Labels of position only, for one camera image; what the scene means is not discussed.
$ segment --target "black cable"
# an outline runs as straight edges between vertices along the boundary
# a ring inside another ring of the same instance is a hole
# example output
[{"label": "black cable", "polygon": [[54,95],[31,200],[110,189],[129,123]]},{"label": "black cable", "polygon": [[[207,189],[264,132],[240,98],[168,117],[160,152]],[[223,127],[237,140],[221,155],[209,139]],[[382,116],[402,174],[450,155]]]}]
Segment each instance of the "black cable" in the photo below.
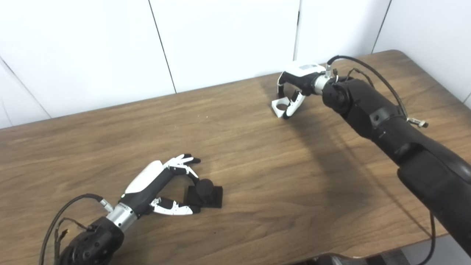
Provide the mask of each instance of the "black cable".
[{"label": "black cable", "polygon": [[49,226],[48,228],[48,231],[46,232],[46,236],[44,236],[44,241],[42,242],[42,247],[41,247],[41,252],[39,254],[39,265],[43,265],[44,264],[44,255],[46,253],[46,246],[48,244],[48,240],[49,240],[49,236],[51,236],[51,233],[52,233],[52,229],[54,229],[54,226],[56,225],[59,217],[64,213],[64,211],[69,208],[69,206],[71,204],[73,204],[74,202],[80,200],[80,199],[83,199],[83,198],[91,198],[91,199],[95,199],[96,201],[100,202],[101,200],[103,200],[103,197],[101,196],[98,196],[96,194],[83,194],[83,195],[80,195],[80,196],[77,196],[75,198],[73,198],[72,200],[70,200],[69,202],[67,202],[59,211],[58,213],[56,214],[56,216],[54,217],[54,219],[52,220],[51,222],[51,225]]},{"label": "black cable", "polygon": [[404,106],[404,104],[402,103],[402,100],[401,98],[399,97],[399,95],[397,94],[397,92],[394,90],[394,88],[392,88],[392,86],[388,83],[388,81],[386,81],[386,79],[380,74],[378,73],[378,71],[376,71],[373,67],[369,66],[367,63],[361,61],[361,60],[358,60],[357,58],[353,58],[353,57],[350,57],[350,56],[345,56],[345,55],[337,55],[337,56],[334,56],[332,58],[330,58],[328,61],[327,61],[327,65],[330,66],[332,65],[332,63],[335,61],[335,60],[338,60],[338,59],[347,59],[347,60],[350,60],[350,61],[354,61],[358,64],[361,64],[362,66],[366,67],[368,70],[370,70],[371,72],[373,72],[373,74],[375,74],[387,87],[388,89],[391,91],[391,93],[394,95],[394,97],[396,98],[396,101],[398,102],[399,104],[399,107],[401,108],[402,110],[402,113],[404,114],[404,116],[406,116],[407,118],[407,112],[406,112],[406,107]]},{"label": "black cable", "polygon": [[68,233],[68,230],[65,230],[62,232],[61,236],[59,237],[59,228],[62,225],[64,221],[71,221],[74,222],[76,225],[78,225],[80,228],[87,230],[87,227],[85,225],[79,223],[75,219],[64,217],[62,218],[59,223],[57,224],[56,230],[54,231],[54,264],[56,261],[59,259],[59,252],[60,252],[60,241],[64,238],[64,236]]},{"label": "black cable", "polygon": [[421,263],[419,263],[417,265],[425,265],[432,258],[433,252],[435,252],[435,241],[437,239],[437,232],[435,231],[435,218],[433,217],[432,212],[430,212],[430,226],[431,226],[431,229],[432,229],[432,235],[431,235],[432,242],[430,244],[430,252],[427,255],[427,257]]},{"label": "black cable", "polygon": [[376,89],[376,88],[374,87],[373,81],[371,81],[371,78],[370,78],[367,74],[365,74],[362,70],[360,70],[360,69],[358,69],[358,68],[355,68],[355,67],[354,67],[353,69],[351,69],[351,70],[349,71],[348,75],[347,75],[347,79],[350,77],[350,75],[351,75],[351,73],[352,73],[353,71],[355,71],[355,72],[357,72],[357,73],[359,73],[359,74],[362,74],[364,77],[366,77],[366,79],[368,80],[368,83],[370,83],[371,87],[373,87],[374,89]]}]

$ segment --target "wooden table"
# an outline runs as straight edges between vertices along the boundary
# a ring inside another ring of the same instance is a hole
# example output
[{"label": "wooden table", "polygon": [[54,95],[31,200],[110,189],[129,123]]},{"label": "wooden table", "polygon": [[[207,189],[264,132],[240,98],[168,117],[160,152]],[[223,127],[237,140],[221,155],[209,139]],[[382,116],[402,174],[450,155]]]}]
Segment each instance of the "wooden table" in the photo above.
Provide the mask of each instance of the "wooden table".
[{"label": "wooden table", "polygon": [[[367,55],[424,134],[471,161],[471,111],[398,51]],[[341,74],[353,66],[335,62]],[[371,77],[376,87],[393,97]],[[278,75],[219,85],[0,131],[0,264],[36,264],[53,216],[91,192],[115,203],[151,161],[202,159],[201,178],[224,187],[222,209],[136,222],[112,264],[283,265],[321,254],[365,257],[429,238],[427,209],[397,167],[320,97],[288,121],[270,108]],[[182,200],[190,181],[162,192]],[[94,201],[64,216],[89,224]],[[72,232],[65,244],[80,232]],[[439,225],[438,235],[446,231]],[[47,261],[51,264],[52,248]]]}]

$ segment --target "black square base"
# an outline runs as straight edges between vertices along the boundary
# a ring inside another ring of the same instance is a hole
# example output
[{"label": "black square base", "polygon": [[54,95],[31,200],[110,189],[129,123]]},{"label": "black square base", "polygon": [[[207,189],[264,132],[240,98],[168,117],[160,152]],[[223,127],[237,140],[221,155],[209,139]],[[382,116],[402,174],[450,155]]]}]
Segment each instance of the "black square base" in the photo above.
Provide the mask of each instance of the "black square base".
[{"label": "black square base", "polygon": [[187,198],[185,200],[185,204],[188,205],[195,205],[201,208],[222,208],[222,187],[215,186],[214,190],[211,195],[211,202],[204,203],[198,193],[196,193],[195,186],[188,186],[188,193]]}]

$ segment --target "black robotic arm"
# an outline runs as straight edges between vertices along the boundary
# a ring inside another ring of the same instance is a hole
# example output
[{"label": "black robotic arm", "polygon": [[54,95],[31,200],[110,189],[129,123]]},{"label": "black robotic arm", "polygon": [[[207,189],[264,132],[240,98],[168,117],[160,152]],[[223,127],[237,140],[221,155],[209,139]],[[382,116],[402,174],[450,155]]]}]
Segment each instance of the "black robotic arm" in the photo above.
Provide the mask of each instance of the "black robotic arm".
[{"label": "black robotic arm", "polygon": [[305,75],[299,71],[282,73],[278,81],[279,96],[284,96],[284,83],[299,88],[288,100],[288,108],[282,116],[288,119],[295,112],[300,105],[297,104],[299,97],[322,96],[327,107],[341,115],[352,129],[370,139],[398,165],[401,182],[471,256],[471,165],[413,128],[411,124],[426,127],[427,123],[407,117],[398,97],[399,106],[396,106],[362,80],[331,77],[330,65],[336,58],[350,57],[334,57],[325,69],[313,65],[315,69],[304,72]]}]

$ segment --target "robotic arm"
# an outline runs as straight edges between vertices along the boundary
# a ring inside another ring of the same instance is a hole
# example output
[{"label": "robotic arm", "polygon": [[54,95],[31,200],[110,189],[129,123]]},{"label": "robotic arm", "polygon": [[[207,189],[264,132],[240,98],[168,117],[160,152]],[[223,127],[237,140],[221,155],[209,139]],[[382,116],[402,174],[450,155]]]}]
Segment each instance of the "robotic arm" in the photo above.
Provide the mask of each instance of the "robotic arm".
[{"label": "robotic arm", "polygon": [[[185,205],[174,200],[156,197],[175,175],[186,174],[197,186],[197,191],[198,188],[207,189],[208,183],[212,185],[212,182],[209,180],[200,182],[198,175],[188,166],[190,163],[200,162],[199,159],[192,157],[190,154],[183,154],[170,159],[165,164],[162,164],[160,160],[150,163],[129,184],[115,208],[102,197],[94,194],[85,194],[73,199],[57,214],[46,233],[39,264],[43,264],[46,243],[59,215],[70,204],[77,201],[78,198],[96,199],[105,207],[109,214],[100,217],[88,227],[79,224],[85,231],[77,235],[59,255],[60,241],[66,234],[66,231],[64,231],[58,237],[60,224],[63,220],[76,222],[70,218],[64,218],[60,221],[55,233],[55,265],[106,265],[111,261],[114,252],[122,245],[124,232],[142,216],[150,213],[164,215],[192,215],[199,213],[200,206]],[[220,189],[220,199],[222,199],[222,188],[220,187]]]},{"label": "robotic arm", "polygon": [[[413,128],[411,124],[427,127],[427,123],[408,118],[404,109],[371,85],[350,77],[331,77],[333,61],[326,68],[295,63],[283,72],[278,79],[281,99],[272,102],[277,116],[288,119],[306,96],[321,96],[327,107],[398,165],[401,182],[471,256],[471,165]],[[284,83],[299,88],[291,99],[283,98]],[[279,104],[288,105],[286,111],[277,109]]]}]

